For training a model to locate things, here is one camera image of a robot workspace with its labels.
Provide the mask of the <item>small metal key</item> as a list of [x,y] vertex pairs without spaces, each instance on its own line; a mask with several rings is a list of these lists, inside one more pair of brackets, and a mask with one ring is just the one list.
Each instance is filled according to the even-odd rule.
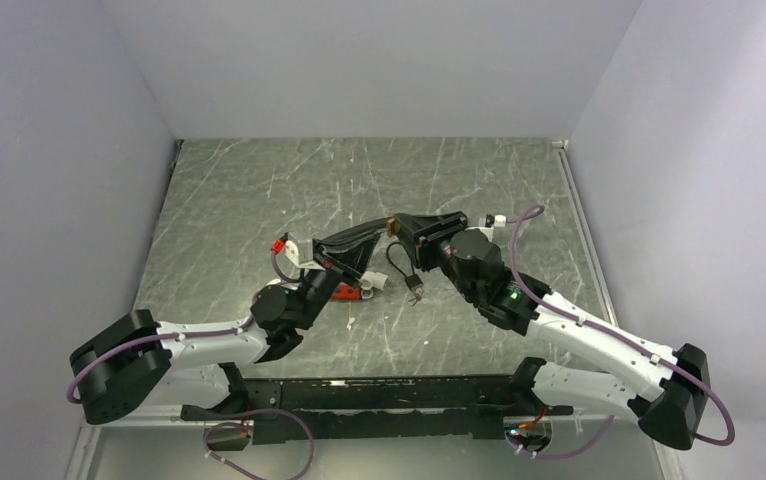
[[415,290],[412,292],[412,298],[409,300],[411,306],[415,306],[423,298],[422,290]]

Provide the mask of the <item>brass padlock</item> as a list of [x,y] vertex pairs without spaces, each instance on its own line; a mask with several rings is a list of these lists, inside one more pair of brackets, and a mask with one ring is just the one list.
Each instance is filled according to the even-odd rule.
[[389,218],[385,225],[385,232],[389,237],[395,237],[400,230],[400,224],[395,218]]

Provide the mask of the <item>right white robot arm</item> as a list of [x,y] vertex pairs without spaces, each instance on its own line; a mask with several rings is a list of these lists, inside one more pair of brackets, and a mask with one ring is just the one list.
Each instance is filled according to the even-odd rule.
[[469,226],[461,212],[399,213],[385,228],[415,268],[440,269],[492,325],[560,346],[597,366],[591,372],[540,358],[523,360],[509,391],[519,413],[582,407],[633,420],[649,438],[681,451],[707,439],[698,428],[707,403],[717,398],[702,349],[643,339],[576,306],[519,272],[512,258],[502,257],[491,228]]

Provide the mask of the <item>white pipe elbow near wrench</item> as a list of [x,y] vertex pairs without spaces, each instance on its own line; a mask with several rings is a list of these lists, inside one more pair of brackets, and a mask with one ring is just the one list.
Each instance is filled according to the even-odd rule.
[[389,276],[382,272],[366,271],[360,278],[360,288],[363,290],[384,290]]

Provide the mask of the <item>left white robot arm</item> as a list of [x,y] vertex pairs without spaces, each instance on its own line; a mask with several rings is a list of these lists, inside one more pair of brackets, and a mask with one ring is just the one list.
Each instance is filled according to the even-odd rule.
[[134,310],[75,349],[69,403],[102,425],[143,406],[193,405],[231,420],[249,406],[241,369],[286,357],[304,340],[340,287],[362,288],[381,237],[370,223],[323,239],[286,232],[270,248],[297,277],[273,263],[276,280],[258,288],[244,317],[215,323],[174,323]]

